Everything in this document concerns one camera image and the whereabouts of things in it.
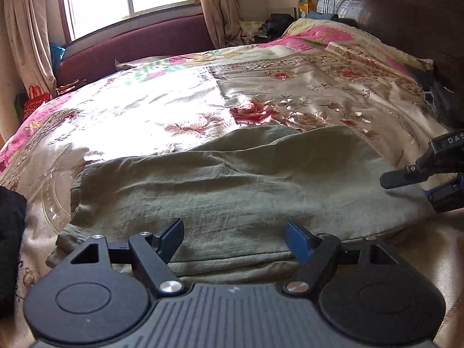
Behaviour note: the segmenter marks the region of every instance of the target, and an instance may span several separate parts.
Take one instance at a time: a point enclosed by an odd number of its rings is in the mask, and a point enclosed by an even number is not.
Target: sofa backrest
[[[76,79],[91,83],[113,74],[115,59],[127,62],[209,50],[214,50],[214,46],[202,14],[176,18],[118,35],[64,59],[57,69],[57,85]]]

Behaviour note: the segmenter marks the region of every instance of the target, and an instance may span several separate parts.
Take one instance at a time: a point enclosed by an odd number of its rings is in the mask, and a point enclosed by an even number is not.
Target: red rose print
[[[356,126],[356,122],[351,120],[351,119],[339,119],[339,121],[341,121],[343,124],[346,124],[347,126],[351,126],[351,127],[354,127]]]
[[[265,106],[261,102],[252,100],[238,107],[232,107],[231,114],[237,123],[262,124],[270,122],[277,112],[272,106]]]
[[[268,73],[268,76],[270,78],[273,78],[274,80],[288,80],[290,78],[295,77],[293,73],[287,72],[286,70],[281,70],[281,71],[271,71]]]
[[[346,77],[346,78],[359,78],[359,77],[362,77],[361,74],[356,73],[356,72],[353,72],[352,70],[349,70],[349,69],[341,70],[341,71],[340,71],[340,74],[341,74],[343,77]]]

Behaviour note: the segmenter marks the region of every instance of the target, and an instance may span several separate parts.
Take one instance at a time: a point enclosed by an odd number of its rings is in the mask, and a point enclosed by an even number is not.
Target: olive green fabric
[[[282,239],[287,221],[347,240],[434,214],[417,186],[383,190],[379,177],[390,170],[343,126],[240,129],[188,152],[88,165],[49,263],[92,234],[124,239],[180,217],[186,235],[171,268],[185,280],[289,276],[296,264]]]

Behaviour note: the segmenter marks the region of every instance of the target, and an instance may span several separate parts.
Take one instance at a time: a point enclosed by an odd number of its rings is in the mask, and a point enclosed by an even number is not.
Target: metal screw
[[[175,280],[169,280],[169,281],[164,281],[160,285],[160,289],[164,293],[177,293],[178,291],[182,290],[184,287],[184,284],[182,284],[180,281],[175,281]]]
[[[285,287],[293,294],[305,293],[309,290],[309,285],[303,281],[289,282]]]

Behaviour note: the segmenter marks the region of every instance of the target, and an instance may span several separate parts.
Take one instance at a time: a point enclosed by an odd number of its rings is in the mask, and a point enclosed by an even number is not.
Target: wooden headboard
[[[435,60],[437,78],[464,98],[464,0],[317,0],[317,11],[355,19],[385,44]]]

